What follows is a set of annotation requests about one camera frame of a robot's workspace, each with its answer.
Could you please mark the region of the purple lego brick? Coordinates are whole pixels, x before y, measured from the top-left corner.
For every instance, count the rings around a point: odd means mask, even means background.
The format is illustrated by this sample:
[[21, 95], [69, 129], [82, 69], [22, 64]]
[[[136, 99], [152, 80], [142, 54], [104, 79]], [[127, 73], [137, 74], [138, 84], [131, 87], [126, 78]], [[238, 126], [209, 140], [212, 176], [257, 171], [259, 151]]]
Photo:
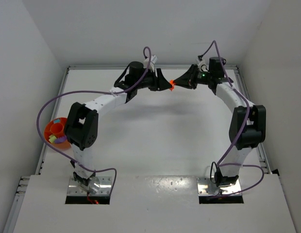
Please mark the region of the purple lego brick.
[[63, 136], [63, 137], [59, 137], [59, 138], [55, 139], [54, 143], [61, 144], [61, 143], [64, 143], [66, 140], [67, 140], [67, 137]]

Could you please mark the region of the orange cone lego piece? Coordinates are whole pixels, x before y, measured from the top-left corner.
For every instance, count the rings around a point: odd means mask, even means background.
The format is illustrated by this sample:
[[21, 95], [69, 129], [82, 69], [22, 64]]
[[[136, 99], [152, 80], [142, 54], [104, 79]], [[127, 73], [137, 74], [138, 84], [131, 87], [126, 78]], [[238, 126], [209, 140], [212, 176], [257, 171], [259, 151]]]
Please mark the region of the orange cone lego piece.
[[170, 91], [173, 91], [174, 86], [175, 86], [174, 81], [173, 81], [173, 80], [170, 80], [169, 83], [170, 83], [170, 85], [171, 85]]

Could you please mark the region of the lime green lego brick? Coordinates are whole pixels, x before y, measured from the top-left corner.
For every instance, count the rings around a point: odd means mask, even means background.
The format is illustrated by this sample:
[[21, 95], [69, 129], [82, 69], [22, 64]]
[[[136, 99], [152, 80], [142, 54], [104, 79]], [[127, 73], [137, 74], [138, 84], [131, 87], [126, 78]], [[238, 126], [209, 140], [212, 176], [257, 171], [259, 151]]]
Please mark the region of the lime green lego brick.
[[49, 138], [49, 142], [54, 143], [56, 139], [57, 139], [56, 136], [52, 135], [52, 136]]

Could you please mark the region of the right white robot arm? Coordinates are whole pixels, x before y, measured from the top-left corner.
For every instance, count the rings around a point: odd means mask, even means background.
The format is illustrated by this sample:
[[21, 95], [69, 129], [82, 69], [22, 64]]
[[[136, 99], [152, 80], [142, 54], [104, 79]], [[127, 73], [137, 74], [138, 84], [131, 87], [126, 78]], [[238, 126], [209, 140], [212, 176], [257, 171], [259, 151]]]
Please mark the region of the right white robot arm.
[[240, 168], [248, 154], [266, 138], [266, 108], [256, 105], [242, 95], [225, 70], [226, 60], [211, 57], [206, 65], [199, 57], [197, 65], [191, 65], [181, 77], [172, 81], [173, 86], [196, 89], [199, 84], [208, 86], [232, 113], [229, 127], [228, 149], [212, 167], [211, 180], [217, 187], [231, 186], [239, 178]]

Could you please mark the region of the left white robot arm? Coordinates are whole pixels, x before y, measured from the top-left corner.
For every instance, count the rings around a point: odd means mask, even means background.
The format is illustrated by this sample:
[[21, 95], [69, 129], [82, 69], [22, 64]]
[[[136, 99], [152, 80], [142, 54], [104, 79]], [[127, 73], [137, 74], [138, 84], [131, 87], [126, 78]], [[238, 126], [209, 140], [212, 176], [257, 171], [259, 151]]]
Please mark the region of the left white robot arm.
[[161, 69], [146, 69], [141, 62], [131, 62], [116, 79], [110, 94], [86, 102], [72, 104], [64, 128], [74, 155], [74, 179], [88, 192], [94, 192], [95, 176], [91, 147], [98, 136], [99, 119], [116, 107], [129, 102], [139, 89], [163, 91], [173, 88]]

